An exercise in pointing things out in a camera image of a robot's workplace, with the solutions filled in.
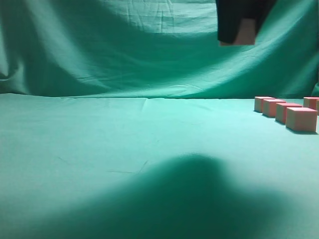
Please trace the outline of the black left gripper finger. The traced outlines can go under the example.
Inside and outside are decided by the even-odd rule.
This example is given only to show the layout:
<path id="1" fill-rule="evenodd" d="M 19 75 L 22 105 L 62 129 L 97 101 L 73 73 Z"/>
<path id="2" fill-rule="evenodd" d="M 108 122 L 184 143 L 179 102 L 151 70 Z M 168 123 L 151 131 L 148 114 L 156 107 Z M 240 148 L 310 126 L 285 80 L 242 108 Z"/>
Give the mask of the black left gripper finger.
<path id="1" fill-rule="evenodd" d="M 240 0 L 217 0 L 217 39 L 226 44 L 236 40 L 243 7 Z"/>

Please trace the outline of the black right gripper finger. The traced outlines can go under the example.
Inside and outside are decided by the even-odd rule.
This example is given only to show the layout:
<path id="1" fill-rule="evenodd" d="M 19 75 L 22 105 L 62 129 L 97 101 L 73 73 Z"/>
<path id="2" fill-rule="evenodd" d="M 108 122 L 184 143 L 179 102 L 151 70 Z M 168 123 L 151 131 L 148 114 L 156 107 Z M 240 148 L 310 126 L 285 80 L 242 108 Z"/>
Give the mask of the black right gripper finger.
<path id="1" fill-rule="evenodd" d="M 247 37 L 256 37 L 276 1 L 244 0 L 243 4 L 243 32 Z"/>

